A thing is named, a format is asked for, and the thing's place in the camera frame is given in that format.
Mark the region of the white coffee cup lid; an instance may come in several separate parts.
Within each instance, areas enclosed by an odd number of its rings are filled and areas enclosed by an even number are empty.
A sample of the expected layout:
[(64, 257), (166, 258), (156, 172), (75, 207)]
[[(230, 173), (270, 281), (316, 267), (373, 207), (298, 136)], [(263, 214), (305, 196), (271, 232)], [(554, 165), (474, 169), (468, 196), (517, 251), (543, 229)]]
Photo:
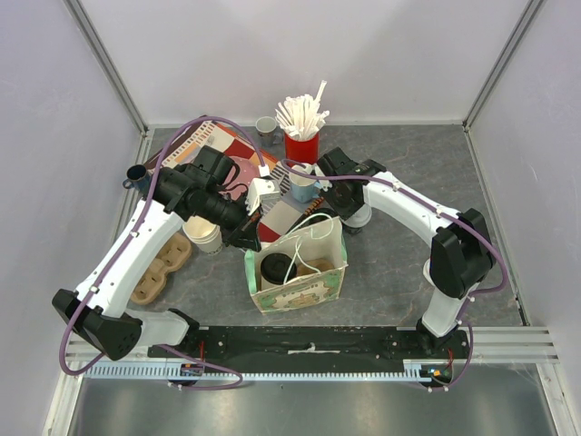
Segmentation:
[(364, 204), (361, 208), (359, 208), (349, 219), (345, 221), (358, 221), (358, 222), (368, 222), (370, 221), (372, 216), (372, 210), (367, 205)]

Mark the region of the black coffee cup lid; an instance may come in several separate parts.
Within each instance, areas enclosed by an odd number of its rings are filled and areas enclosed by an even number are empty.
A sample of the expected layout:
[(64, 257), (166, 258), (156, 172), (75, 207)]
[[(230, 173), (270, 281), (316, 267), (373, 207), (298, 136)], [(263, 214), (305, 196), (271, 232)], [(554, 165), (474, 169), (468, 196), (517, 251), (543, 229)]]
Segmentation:
[(293, 280), (296, 277), (297, 265), (287, 254), (271, 253), (261, 261), (260, 271), (261, 275), (284, 273), (285, 283), (289, 280)]

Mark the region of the green patterned paper bag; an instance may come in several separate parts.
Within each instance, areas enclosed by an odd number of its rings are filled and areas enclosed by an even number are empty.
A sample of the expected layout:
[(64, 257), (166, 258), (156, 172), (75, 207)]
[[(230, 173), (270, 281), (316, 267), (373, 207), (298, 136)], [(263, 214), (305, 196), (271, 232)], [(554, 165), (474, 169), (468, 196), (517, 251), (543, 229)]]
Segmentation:
[(244, 255), (249, 294), (263, 314), (337, 300), (347, 267), (342, 223), (330, 213), (315, 213), (261, 251)]

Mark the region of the stack of white paper cups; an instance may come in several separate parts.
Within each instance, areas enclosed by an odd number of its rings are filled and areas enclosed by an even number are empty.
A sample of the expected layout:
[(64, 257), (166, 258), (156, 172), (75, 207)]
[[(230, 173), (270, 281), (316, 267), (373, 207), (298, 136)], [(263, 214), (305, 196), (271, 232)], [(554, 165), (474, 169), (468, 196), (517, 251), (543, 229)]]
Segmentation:
[(222, 233), (217, 224), (193, 216), (182, 225), (182, 230), (203, 253), (215, 255), (222, 250)]

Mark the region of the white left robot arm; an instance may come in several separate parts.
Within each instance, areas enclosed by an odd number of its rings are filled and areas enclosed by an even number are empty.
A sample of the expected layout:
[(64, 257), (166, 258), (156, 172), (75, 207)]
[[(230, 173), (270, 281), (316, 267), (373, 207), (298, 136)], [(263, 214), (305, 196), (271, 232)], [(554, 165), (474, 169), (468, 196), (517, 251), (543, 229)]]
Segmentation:
[(233, 200), (227, 179), (239, 171), (229, 156), (210, 146), (192, 163), (155, 169), (152, 192), (138, 202), (103, 260), (74, 290), (60, 289), (52, 299), (65, 332), (76, 333), (112, 361), (137, 346), (167, 344), (180, 357), (196, 353), (200, 337), (192, 318), (177, 310), (132, 315), (127, 304), (156, 254), (193, 216), (218, 225), (226, 244), (260, 250), (261, 195), (274, 188), (270, 168), (260, 165), (248, 191)]

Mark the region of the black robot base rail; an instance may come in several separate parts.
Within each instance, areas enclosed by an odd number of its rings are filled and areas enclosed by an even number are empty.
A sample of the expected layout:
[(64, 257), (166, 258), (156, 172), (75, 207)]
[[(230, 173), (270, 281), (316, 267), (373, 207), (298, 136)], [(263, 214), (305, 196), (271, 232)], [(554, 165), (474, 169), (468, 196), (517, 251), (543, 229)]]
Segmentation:
[(235, 358), (339, 354), (373, 359), (465, 359), (468, 334), (455, 329), (439, 339), (415, 329), (388, 326), (209, 326), (173, 347), (191, 357), (226, 365)]

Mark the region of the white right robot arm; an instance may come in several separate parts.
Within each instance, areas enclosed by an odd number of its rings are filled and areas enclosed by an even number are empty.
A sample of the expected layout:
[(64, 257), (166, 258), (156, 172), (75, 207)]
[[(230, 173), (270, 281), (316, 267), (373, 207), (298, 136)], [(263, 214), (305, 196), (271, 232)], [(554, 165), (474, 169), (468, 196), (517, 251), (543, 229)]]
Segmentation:
[(429, 358), (448, 347), (459, 313), (470, 292), (496, 264), (484, 216), (471, 208), (463, 213), (430, 200), (407, 187), (386, 167), (351, 160), (339, 147), (317, 161), (322, 196), (353, 232), (380, 211), (415, 233), (430, 249), (424, 276), (434, 286), (418, 323), (418, 351)]

